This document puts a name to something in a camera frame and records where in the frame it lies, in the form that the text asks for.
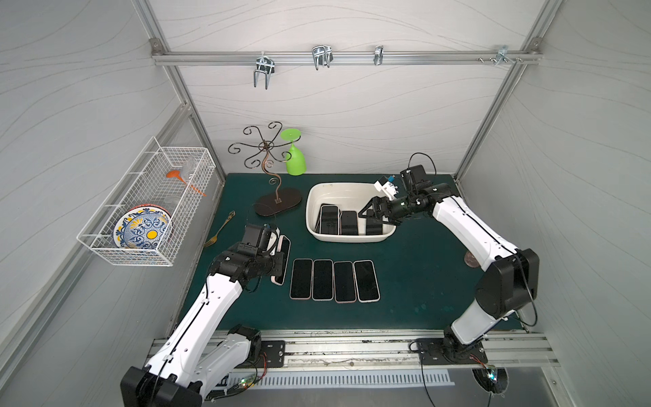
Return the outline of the dark pink case phone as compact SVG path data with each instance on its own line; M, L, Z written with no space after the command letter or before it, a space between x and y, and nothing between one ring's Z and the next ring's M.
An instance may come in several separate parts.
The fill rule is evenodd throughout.
M383 222L381 219L366 219L366 236L379 236L383 234Z

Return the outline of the mint green case phone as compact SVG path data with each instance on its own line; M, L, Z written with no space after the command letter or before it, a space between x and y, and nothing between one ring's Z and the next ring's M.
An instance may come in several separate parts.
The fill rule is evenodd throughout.
M331 301L334 298L334 262L331 259L314 261L312 298L315 301Z

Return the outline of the light pink case phone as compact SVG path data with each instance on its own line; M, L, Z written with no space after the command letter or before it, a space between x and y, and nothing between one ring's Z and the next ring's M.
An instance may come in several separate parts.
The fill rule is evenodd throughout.
M271 282L276 286L282 286L286 279L290 249L291 240L287 236L281 235L274 251L275 265L271 273Z

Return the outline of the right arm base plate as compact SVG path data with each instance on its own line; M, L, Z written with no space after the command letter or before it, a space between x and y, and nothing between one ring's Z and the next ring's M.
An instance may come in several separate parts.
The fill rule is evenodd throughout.
M483 343L458 344L453 337L419 338L410 346L423 366L487 365Z

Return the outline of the cream case phone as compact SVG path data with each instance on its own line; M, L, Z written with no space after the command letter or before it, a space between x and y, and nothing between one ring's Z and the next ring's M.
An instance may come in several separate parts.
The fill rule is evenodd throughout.
M355 261L354 276L360 303L374 303L380 300L376 270L371 260Z

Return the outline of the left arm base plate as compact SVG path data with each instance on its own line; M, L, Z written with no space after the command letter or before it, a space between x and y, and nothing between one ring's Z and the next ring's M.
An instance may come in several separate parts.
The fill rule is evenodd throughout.
M283 340L256 340L252 342L243 368L281 368L284 366L286 342Z

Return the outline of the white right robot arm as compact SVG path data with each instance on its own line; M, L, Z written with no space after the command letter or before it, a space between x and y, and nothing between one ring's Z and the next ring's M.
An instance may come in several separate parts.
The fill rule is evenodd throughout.
M403 198L388 194L371 198L358 216L397 226L420 213L447 227L483 271L473 302L445 330L447 347L467 349L477 344L501 320L535 301L539 256L498 235L447 184L418 185Z

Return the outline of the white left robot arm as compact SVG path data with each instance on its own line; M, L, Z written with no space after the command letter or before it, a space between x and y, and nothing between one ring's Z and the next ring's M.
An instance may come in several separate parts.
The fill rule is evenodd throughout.
M142 368L131 367L120 382L126 406L200 406L241 364L256 365L262 354L258 330L237 325L211 352L205 349L249 279L285 271L286 254L273 246L235 244L218 255L201 293L160 350Z

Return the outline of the rose case phone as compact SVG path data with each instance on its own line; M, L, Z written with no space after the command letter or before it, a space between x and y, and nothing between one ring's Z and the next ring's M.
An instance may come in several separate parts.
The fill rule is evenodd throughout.
M312 297L312 259L295 259L293 261L290 299L307 300Z

